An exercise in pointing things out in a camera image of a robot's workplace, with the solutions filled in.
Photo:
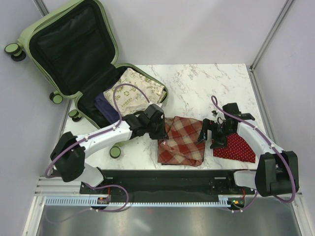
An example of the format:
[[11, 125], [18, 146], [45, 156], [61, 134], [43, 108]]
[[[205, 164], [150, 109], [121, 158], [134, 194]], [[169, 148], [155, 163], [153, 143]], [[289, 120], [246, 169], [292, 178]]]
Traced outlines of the cream printed garment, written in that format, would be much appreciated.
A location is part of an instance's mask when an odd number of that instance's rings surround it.
[[110, 105], [118, 105], [122, 116], [145, 110], [149, 103], [161, 103], [166, 97], [165, 86], [128, 68], [113, 85], [103, 92]]

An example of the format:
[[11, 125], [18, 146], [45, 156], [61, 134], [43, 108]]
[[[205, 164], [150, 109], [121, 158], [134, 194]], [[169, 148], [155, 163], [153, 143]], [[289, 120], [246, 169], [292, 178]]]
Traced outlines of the purple garment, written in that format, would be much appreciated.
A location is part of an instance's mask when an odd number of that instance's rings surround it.
[[103, 93], [100, 93], [95, 98], [95, 107], [101, 112], [101, 114], [108, 120], [110, 124], [116, 123], [122, 120], [120, 113], [116, 110], [114, 105], [111, 105], [105, 98]]

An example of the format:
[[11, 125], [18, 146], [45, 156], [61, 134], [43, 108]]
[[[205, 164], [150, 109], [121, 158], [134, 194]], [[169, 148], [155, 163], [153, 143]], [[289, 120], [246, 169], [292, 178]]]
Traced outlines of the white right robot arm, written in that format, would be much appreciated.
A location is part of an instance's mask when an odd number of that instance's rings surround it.
[[225, 181], [230, 193], [238, 193], [243, 187], [256, 190], [262, 197], [274, 196], [291, 203], [299, 189], [298, 157], [293, 151], [285, 151], [275, 144], [257, 125], [250, 113], [242, 113], [237, 103], [228, 103], [219, 109], [224, 115], [222, 123], [205, 118], [197, 143], [203, 143], [211, 133], [210, 148], [216, 150], [228, 146], [227, 138], [238, 135], [259, 158], [256, 170], [236, 170]]

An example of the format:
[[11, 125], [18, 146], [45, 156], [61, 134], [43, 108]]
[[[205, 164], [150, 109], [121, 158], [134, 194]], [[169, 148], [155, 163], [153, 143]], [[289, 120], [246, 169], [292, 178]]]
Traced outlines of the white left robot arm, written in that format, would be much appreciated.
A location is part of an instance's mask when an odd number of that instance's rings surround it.
[[87, 164], [85, 159], [103, 148], [146, 133], [152, 140], [168, 139], [164, 111], [157, 104], [150, 104], [146, 110], [127, 115], [93, 133], [78, 136], [64, 133], [51, 153], [52, 164], [63, 182], [84, 182], [96, 193], [104, 193], [108, 188], [105, 175], [99, 168]]

